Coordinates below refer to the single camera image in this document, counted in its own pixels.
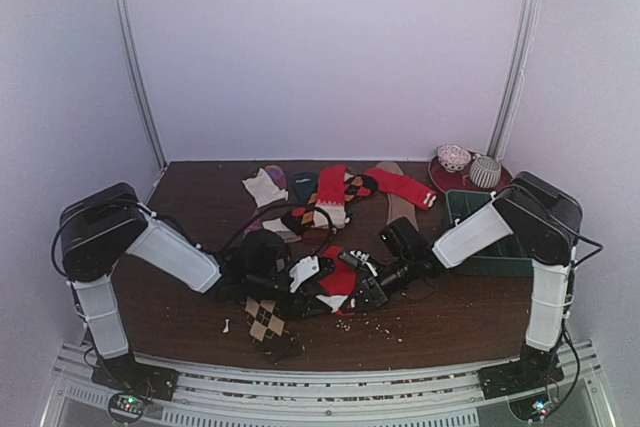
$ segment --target patterned bowl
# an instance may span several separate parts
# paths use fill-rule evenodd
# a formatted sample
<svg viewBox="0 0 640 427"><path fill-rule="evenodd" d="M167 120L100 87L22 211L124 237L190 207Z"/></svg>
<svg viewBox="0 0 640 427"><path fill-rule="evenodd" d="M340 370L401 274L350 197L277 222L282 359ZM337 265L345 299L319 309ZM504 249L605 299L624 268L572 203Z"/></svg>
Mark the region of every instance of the patterned bowl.
<svg viewBox="0 0 640 427"><path fill-rule="evenodd" d="M500 182L500 175L502 175L500 164L486 155L477 156L469 170L471 182L481 189L493 189Z"/></svg>
<svg viewBox="0 0 640 427"><path fill-rule="evenodd" d="M457 145L444 144L438 147L438 161L447 172L460 172L471 162L471 154Z"/></svg>

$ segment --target argyle sock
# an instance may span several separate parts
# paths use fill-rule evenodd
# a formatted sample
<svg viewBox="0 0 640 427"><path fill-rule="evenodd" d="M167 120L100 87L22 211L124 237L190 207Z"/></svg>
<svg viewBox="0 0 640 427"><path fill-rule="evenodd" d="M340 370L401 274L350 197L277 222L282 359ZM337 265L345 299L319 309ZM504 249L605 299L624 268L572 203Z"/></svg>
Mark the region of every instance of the argyle sock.
<svg viewBox="0 0 640 427"><path fill-rule="evenodd" d="M429 210L436 200L436 193L429 187L406 175L392 174L381 169L370 169L366 174L378 182L378 190L411 202L422 210Z"/></svg>
<svg viewBox="0 0 640 427"><path fill-rule="evenodd" d="M265 359L272 364L302 354L302 347L291 335L287 323L273 300L257 302L247 297L245 304L249 335Z"/></svg>

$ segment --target red plate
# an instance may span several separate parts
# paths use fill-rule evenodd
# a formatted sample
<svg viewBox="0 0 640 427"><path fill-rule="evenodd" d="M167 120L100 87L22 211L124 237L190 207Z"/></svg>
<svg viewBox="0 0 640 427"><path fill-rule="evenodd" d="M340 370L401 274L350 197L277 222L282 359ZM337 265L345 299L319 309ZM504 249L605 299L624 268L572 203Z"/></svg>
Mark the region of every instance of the red plate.
<svg viewBox="0 0 640 427"><path fill-rule="evenodd" d="M492 192L494 190L501 190L511 182L512 176L507 169L502 167L502 174L500 175L500 181L493 189L481 189L473 185L469 178L469 169L471 163L467 165L460 172L450 173L447 172L440 162L438 157L434 157L429 162L429 178L437 190L446 194L450 190L470 190L472 192Z"/></svg>

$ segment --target white backdrop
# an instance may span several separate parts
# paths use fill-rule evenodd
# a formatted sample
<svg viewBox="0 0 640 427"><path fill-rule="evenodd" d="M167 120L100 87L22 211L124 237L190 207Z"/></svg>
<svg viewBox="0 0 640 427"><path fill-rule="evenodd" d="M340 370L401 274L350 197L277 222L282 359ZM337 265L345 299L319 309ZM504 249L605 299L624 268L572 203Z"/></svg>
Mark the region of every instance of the white backdrop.
<svg viewBox="0 0 640 427"><path fill-rule="evenodd" d="M129 0L169 160L485 150L521 0Z"/></svg>

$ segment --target green plastic bin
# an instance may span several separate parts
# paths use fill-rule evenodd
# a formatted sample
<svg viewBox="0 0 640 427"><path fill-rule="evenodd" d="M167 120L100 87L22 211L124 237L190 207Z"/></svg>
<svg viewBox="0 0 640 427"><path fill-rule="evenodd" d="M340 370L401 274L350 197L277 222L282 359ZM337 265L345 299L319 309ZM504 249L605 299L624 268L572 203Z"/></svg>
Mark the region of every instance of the green plastic bin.
<svg viewBox="0 0 640 427"><path fill-rule="evenodd" d="M465 220L490 200L491 196L485 192L450 190L446 194L447 225L453 225L457 219ZM453 272L472 276L532 277L533 267L518 238L510 235L469 257Z"/></svg>

